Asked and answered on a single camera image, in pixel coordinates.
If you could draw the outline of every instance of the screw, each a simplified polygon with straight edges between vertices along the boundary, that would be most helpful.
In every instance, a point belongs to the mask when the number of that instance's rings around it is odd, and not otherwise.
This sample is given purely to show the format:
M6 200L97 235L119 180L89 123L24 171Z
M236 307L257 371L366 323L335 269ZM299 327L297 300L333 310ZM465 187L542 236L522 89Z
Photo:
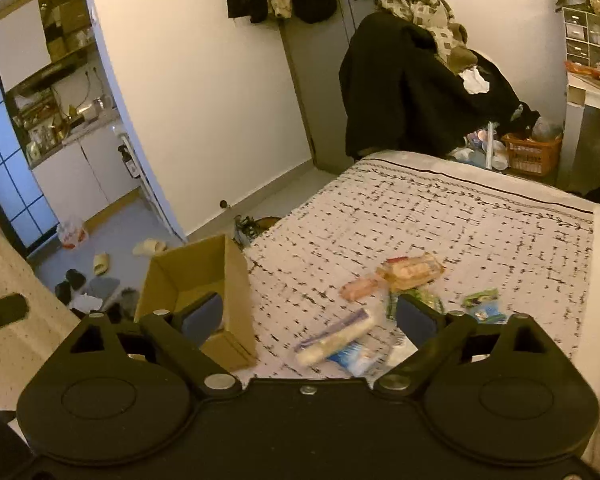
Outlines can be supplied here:
M316 388L315 386L311 386L310 384L300 386L300 393L303 395L315 395L317 391L318 388Z
M391 374L380 379L380 386L386 390L393 390L395 392L406 390L410 384L410 378L405 377L404 375Z
M235 377L229 374L212 374L205 379L205 386L212 390L228 390L235 384Z

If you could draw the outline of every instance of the orange plastic basket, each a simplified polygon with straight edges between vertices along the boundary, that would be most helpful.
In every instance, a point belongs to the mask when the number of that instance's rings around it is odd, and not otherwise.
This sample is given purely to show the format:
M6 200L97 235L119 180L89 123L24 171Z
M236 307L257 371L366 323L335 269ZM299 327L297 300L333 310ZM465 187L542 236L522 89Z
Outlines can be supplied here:
M562 135L551 142L517 139L511 134L502 137L509 152L509 167L518 173L545 176L558 165Z

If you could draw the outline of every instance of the white cabinet door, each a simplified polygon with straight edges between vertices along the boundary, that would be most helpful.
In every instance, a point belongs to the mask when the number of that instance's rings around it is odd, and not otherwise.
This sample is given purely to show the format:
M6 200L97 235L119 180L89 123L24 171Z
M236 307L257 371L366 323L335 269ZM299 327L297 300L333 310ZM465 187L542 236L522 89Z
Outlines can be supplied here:
M138 187L140 182L132 178L126 170L118 151L118 146L123 142L109 126L103 126L85 135L80 139L80 144L109 203L114 203Z
M59 221L71 215L88 220L109 205L78 142L42 162L33 174Z
M0 78L5 92L50 63L38 0L0 20Z

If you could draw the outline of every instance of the countertop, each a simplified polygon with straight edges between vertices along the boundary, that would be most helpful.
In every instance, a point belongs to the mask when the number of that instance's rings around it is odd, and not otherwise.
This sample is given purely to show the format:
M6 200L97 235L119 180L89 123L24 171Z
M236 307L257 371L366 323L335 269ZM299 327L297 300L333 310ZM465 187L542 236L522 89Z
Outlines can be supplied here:
M106 126L107 124L112 123L113 121L117 121L119 118L120 118L120 113L118 112L118 110L116 108L113 108L111 110L106 110L103 113L101 113L98 116L98 118L91 123L83 123L83 124L80 124L79 126L76 126L73 130L71 130L69 135L67 135L62 140L61 144L58 144L52 150L49 150L48 152L46 152L38 160L34 160L34 161L30 162L29 169L33 170L34 168L36 168L37 166L42 164L45 160L54 156L57 152L62 150L65 146L72 144L76 140L80 140L83 136L90 134L91 132L93 132L99 128L102 128L103 126Z

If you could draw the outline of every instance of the floor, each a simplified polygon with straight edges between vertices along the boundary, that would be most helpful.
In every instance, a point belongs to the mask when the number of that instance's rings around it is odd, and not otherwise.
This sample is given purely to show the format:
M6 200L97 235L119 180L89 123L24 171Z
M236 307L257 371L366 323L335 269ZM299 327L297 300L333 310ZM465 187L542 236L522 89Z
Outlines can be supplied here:
M249 211L248 216L254 218L286 216L334 178L336 177L331 173L311 168L284 189L255 206ZM232 236L232 229L233 226L227 224L221 232ZM64 280L67 269L77 269L87 279L92 278L93 257L98 253L106 252L110 256L110 268L106 276L120 280L118 291L125 287L141 290L149 266L149 258L133 256L132 250L138 242L146 238L164 240L169 247L182 244L169 234L142 200L136 200L91 233L89 240L78 250L59 249L43 261L35 262L34 270L40 281L53 290L57 283Z

